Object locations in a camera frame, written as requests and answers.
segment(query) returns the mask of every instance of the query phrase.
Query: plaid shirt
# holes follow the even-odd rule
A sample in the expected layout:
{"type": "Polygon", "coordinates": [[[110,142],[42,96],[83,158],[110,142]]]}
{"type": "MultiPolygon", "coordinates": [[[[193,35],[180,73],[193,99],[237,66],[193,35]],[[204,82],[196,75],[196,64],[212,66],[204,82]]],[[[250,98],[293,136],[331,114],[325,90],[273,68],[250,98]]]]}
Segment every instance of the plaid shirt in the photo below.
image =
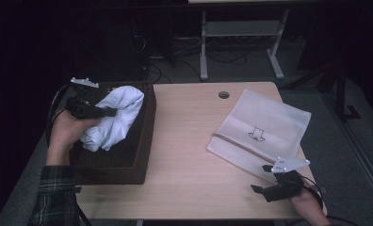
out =
{"type": "Polygon", "coordinates": [[[73,167],[43,167],[28,225],[80,225],[74,188],[73,167]]]}

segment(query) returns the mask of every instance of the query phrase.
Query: person's hand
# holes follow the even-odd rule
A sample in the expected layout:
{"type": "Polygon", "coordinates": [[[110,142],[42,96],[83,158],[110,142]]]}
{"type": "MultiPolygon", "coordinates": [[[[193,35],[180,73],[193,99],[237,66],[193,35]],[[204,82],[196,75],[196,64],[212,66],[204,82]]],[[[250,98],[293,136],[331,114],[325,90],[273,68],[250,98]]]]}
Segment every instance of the person's hand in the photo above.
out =
{"type": "MultiPolygon", "coordinates": [[[[302,179],[304,185],[310,187],[306,180],[302,179]]],[[[302,189],[300,194],[290,199],[298,214],[313,226],[331,225],[322,212],[316,198],[308,190],[302,189]]]]}
{"type": "Polygon", "coordinates": [[[83,132],[100,120],[78,120],[69,111],[58,113],[52,127],[46,166],[69,165],[69,150],[81,138],[83,132]]]}

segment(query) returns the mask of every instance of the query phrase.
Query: light wood tabletop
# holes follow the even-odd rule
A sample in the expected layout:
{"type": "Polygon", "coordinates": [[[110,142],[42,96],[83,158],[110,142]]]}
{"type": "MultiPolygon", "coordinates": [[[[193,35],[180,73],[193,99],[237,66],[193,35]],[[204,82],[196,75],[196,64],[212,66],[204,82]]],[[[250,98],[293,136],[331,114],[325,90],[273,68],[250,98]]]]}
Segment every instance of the light wood tabletop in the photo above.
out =
{"type": "MultiPolygon", "coordinates": [[[[77,202],[87,217],[297,218],[288,201],[266,202],[250,187],[270,184],[206,150],[243,89],[281,101],[270,82],[154,85],[157,107],[145,184],[83,186],[77,202]],[[230,97],[221,99],[221,91],[230,97]]],[[[299,172],[313,179],[309,167],[299,172]]]]}

